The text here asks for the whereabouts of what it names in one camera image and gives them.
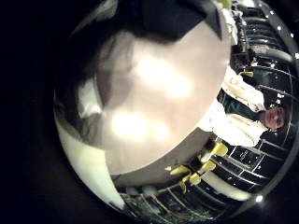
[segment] light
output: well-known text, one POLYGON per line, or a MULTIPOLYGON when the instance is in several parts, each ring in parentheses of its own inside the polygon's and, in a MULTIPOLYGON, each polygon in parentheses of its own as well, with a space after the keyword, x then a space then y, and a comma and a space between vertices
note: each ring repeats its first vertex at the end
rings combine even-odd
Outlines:
POLYGON ((284 95, 278 93, 278 98, 283 98, 283 97, 284 97, 284 95))
POLYGON ((156 122, 152 126, 154 135, 159 140, 164 140, 169 137, 169 131, 161 122, 156 122))
POLYGON ((140 60, 136 70, 145 83, 165 91, 168 96, 181 98, 190 95, 191 82, 180 76, 171 63, 146 56, 140 60))
POLYGON ((165 167, 164 168, 166 171, 171 171, 172 169, 171 169, 171 166, 167 166, 167 167, 165 167))
POLYGON ((255 202, 257 203, 261 203, 263 201, 263 195, 258 195, 256 198, 255 198, 255 202))
POLYGON ((129 113, 119 113, 112 119, 113 132, 120 137, 129 137, 136 141, 144 140, 149 133, 148 123, 144 118, 129 113))

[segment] person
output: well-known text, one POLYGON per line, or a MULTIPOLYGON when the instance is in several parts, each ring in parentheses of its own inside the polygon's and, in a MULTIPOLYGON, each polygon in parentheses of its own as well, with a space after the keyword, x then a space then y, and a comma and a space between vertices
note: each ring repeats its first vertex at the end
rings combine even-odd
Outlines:
POLYGON ((213 101, 198 127, 213 132, 231 146, 254 147, 262 133, 275 132, 285 124, 282 106, 264 107, 263 93, 228 66, 221 88, 223 99, 213 101))

